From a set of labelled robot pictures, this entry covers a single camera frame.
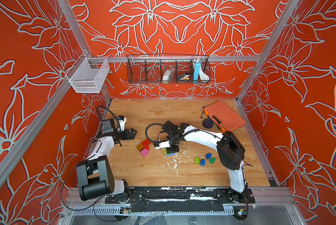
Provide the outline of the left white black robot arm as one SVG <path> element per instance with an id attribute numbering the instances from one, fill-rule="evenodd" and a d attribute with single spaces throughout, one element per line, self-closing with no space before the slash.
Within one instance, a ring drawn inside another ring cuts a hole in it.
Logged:
<path id="1" fill-rule="evenodd" d="M 97 106 L 96 111 L 100 120 L 96 145 L 88 158 L 76 166 L 79 196 L 82 201 L 111 196 L 119 203 L 127 203 L 131 198 L 129 185 L 124 179 L 114 178 L 109 156 L 117 144 L 122 146 L 122 140 L 135 139 L 137 131 L 126 129 L 126 118 L 115 116 L 107 107 Z"/>

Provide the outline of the brown lego brick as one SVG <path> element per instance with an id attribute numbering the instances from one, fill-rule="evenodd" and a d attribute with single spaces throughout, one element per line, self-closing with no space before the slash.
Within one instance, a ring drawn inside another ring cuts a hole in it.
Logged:
<path id="1" fill-rule="evenodd" d="M 136 148 L 137 148 L 137 150 L 139 151 L 139 152 L 141 152 L 145 147 L 144 147 L 144 145 L 143 144 L 138 144 L 137 146 L 136 146 Z"/>

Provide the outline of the small red lego brick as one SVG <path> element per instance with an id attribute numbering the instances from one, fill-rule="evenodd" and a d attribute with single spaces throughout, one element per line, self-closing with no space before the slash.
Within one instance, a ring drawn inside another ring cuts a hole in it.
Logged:
<path id="1" fill-rule="evenodd" d="M 151 144 L 151 141 L 149 141 L 148 139 L 146 139 L 145 141 L 142 142 L 143 147 L 148 151 L 150 150 L 150 148 L 149 148 L 150 144 Z"/>

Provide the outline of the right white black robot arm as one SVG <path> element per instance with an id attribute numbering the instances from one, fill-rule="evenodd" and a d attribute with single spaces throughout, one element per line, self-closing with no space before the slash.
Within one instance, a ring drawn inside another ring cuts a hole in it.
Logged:
<path id="1" fill-rule="evenodd" d="M 152 140 L 148 135 L 151 127 L 160 126 L 160 133 L 167 134 L 166 139 Z M 178 153 L 179 144 L 183 141 L 194 142 L 218 152 L 221 164 L 227 168 L 230 179 L 230 190 L 242 194 L 247 183 L 244 175 L 245 148 L 231 131 L 215 133 L 196 128 L 187 123 L 179 126 L 167 121 L 165 124 L 153 123 L 145 129 L 146 138 L 154 144 L 155 149 L 166 149 L 167 153 Z"/>

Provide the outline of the small blue lego brick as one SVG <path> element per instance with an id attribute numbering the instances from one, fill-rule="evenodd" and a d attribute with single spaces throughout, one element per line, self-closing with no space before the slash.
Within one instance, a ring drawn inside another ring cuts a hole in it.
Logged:
<path id="1" fill-rule="evenodd" d="M 211 157 L 212 157 L 212 154 L 210 154 L 210 153 L 205 155 L 205 159 L 207 159 L 207 160 L 210 159 Z"/>
<path id="2" fill-rule="evenodd" d="M 204 167 L 206 164 L 206 161 L 204 159 L 201 159 L 199 164 L 200 166 Z"/>

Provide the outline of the dark green lego brick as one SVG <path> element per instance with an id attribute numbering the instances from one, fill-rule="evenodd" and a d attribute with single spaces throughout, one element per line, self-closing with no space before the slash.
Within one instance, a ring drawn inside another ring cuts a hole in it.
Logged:
<path id="1" fill-rule="evenodd" d="M 215 161 L 216 161 L 216 159 L 214 157 L 212 157 L 212 158 L 209 159 L 209 163 L 210 164 L 213 164 Z"/>

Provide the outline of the lime green lego brick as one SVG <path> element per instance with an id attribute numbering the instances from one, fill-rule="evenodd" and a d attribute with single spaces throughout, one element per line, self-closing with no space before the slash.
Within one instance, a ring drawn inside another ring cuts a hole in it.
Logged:
<path id="1" fill-rule="evenodd" d="M 200 158 L 199 157 L 195 157 L 195 164 L 199 165 L 200 164 Z"/>
<path id="2" fill-rule="evenodd" d="M 166 149 L 166 148 L 164 149 L 164 153 L 165 153 L 165 156 L 170 155 L 170 154 L 167 152 L 167 149 Z"/>

